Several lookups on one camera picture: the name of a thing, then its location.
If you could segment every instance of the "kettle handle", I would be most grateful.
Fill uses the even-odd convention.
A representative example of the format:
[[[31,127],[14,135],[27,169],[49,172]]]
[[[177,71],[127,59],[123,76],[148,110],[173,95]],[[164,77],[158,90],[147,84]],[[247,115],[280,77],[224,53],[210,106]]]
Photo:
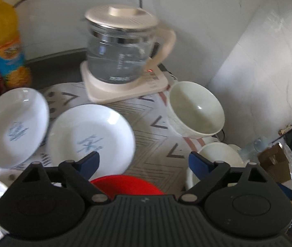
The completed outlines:
[[[163,24],[160,24],[159,27],[157,27],[155,36],[165,39],[165,43],[162,45],[158,53],[147,61],[147,66],[159,65],[172,52],[176,42],[176,33],[173,29],[170,29]]]

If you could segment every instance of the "white tiled wall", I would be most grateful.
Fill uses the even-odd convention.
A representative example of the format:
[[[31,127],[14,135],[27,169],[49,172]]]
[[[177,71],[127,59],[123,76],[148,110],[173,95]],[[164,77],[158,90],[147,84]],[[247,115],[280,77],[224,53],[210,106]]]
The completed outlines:
[[[292,122],[292,0],[263,0],[208,87],[229,143],[242,147]]]
[[[17,0],[6,0],[15,3]],[[31,0],[18,7],[27,59],[86,47],[84,12],[102,3],[138,0]],[[144,0],[145,9],[177,31],[164,62],[181,80],[206,84],[245,31],[261,0]]]

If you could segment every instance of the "kettle base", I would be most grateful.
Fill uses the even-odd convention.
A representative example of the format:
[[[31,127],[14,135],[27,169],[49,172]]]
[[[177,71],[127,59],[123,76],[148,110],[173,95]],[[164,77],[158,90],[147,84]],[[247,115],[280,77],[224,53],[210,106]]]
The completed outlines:
[[[86,86],[86,93],[90,101],[96,104],[107,104],[138,96],[146,96],[164,91],[168,86],[168,79],[157,66],[152,68],[147,64],[143,75],[127,84],[109,84],[96,79],[89,71],[87,61],[80,65],[82,80]]]

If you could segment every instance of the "patterned tablecloth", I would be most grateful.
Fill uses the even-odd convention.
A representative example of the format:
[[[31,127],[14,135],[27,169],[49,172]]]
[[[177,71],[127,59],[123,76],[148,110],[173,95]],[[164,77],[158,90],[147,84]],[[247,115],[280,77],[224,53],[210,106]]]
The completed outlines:
[[[164,72],[169,86],[177,79],[169,72]],[[54,120],[71,107],[90,104],[83,82],[63,83],[41,90],[48,101],[51,127]],[[193,140],[183,138],[167,123],[167,91],[119,101],[106,106],[122,114],[133,128],[136,137],[134,159],[125,172],[127,175],[143,178],[165,193],[179,195],[188,167],[188,155],[198,151],[208,142],[217,141],[213,137]],[[44,166],[52,166],[47,154],[46,139],[38,150],[23,164],[11,168],[0,168],[0,181],[10,185],[17,176],[32,162],[41,161]]]

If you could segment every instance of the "textured white bowl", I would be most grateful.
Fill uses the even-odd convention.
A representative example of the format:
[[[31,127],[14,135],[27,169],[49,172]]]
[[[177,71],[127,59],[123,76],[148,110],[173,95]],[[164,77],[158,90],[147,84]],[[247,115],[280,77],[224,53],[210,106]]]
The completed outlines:
[[[231,167],[245,167],[247,162],[242,161],[240,155],[235,149],[239,149],[239,147],[236,145],[227,145],[221,142],[213,142],[203,146],[199,151],[199,154],[211,162],[224,161]],[[199,181],[200,180],[188,167],[186,173],[186,189],[190,189]]]
[[[225,114],[218,99],[205,87],[178,82],[169,91],[167,114],[170,125],[183,137],[212,136],[224,127]]]

